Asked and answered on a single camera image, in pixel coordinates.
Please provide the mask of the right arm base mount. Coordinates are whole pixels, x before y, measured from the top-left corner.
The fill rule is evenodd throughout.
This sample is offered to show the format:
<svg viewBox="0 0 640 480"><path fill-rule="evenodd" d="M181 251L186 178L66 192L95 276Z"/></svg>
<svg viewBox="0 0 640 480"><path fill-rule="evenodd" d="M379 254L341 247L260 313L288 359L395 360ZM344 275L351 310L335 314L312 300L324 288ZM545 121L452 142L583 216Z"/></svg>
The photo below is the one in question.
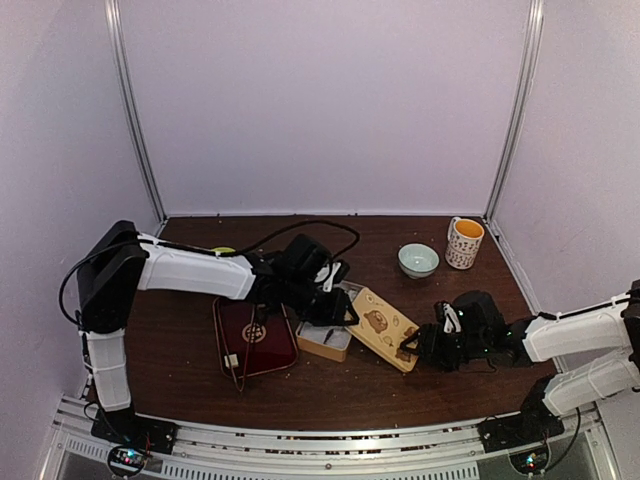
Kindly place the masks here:
<svg viewBox="0 0 640 480"><path fill-rule="evenodd" d="M542 442L564 432L561 419L543 403L551 379L549 375L535 382L517 414L491 417L479 423L477 429L486 453Z"/></svg>

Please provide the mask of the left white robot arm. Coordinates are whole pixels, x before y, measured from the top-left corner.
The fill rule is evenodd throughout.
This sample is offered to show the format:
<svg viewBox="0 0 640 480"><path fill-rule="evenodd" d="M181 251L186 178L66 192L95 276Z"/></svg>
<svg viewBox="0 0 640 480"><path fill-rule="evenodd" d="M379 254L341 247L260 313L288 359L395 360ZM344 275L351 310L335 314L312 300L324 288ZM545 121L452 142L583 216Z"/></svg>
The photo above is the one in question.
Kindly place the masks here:
<svg viewBox="0 0 640 480"><path fill-rule="evenodd" d="M349 267L321 243L297 235L284 249L261 254L250 246L233 252L161 240L116 222L76 267L79 312L106 429L123 444L137 442L144 424L129 409L124 336L140 291L177 291L285 306L314 326L358 323L339 287Z"/></svg>

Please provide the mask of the metal tongs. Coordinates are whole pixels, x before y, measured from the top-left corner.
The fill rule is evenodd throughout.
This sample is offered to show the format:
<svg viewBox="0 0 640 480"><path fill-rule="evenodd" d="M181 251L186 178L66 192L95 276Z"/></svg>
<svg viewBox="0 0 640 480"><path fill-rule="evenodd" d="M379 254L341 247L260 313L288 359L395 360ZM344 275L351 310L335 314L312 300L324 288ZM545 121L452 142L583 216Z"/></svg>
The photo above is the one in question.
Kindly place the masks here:
<svg viewBox="0 0 640 480"><path fill-rule="evenodd" d="M228 303L221 309L225 354L236 354L239 361L239 366L229 371L240 395L246 385L250 354L263 337L261 320L255 317L255 310L253 305L240 302Z"/></svg>

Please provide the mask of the tin box with paper cups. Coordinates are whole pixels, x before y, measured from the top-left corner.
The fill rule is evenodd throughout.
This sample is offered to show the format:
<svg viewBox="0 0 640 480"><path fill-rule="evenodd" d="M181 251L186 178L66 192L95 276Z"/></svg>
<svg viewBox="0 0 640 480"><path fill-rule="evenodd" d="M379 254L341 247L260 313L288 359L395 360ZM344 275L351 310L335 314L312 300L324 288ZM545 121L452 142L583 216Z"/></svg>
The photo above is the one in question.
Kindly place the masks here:
<svg viewBox="0 0 640 480"><path fill-rule="evenodd" d="M295 338L298 348L306 353L342 363L346 360L352 335L347 327L342 325L342 309L344 302L349 299L349 290L360 290L363 285L342 281L334 286L331 292L324 292L318 305L312 306L310 312L305 312L298 318ZM334 317L340 319L340 326L335 328L318 328L309 323L314 317Z"/></svg>

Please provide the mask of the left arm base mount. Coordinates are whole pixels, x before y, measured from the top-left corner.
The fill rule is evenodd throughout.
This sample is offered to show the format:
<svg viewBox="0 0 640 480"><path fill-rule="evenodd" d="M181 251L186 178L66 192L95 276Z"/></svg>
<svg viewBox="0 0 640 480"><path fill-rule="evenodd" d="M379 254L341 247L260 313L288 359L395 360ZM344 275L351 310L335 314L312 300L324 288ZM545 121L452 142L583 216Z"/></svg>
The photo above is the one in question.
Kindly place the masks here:
<svg viewBox="0 0 640 480"><path fill-rule="evenodd" d="M99 409L91 435L141 451L169 455L173 452L177 430L175 423L140 416L130 406L111 412Z"/></svg>

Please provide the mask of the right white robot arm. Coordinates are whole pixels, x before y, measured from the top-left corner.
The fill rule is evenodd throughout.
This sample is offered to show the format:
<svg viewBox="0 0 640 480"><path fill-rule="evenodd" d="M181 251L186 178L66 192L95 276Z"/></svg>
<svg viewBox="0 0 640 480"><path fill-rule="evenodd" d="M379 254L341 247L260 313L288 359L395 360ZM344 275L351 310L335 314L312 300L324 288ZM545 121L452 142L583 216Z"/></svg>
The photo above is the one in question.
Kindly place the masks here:
<svg viewBox="0 0 640 480"><path fill-rule="evenodd" d="M485 359L509 368L600 350L602 356L537 380L509 431L530 442L550 434L563 415L639 386L639 284L598 304L562 313L539 312L507 323L493 297L473 290L434 306L436 320L412 331L402 353L442 371Z"/></svg>

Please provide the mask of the bear printed tin lid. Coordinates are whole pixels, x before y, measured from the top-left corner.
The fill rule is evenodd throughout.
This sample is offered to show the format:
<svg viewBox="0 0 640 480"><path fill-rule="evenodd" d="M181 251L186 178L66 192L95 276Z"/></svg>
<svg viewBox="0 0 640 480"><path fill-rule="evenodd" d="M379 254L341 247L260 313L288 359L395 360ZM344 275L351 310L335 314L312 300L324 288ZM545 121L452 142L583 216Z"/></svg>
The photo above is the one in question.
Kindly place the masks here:
<svg viewBox="0 0 640 480"><path fill-rule="evenodd" d="M402 373L413 370L418 357L400 348L419 326L369 288L349 290L359 321L347 330L363 345Z"/></svg>

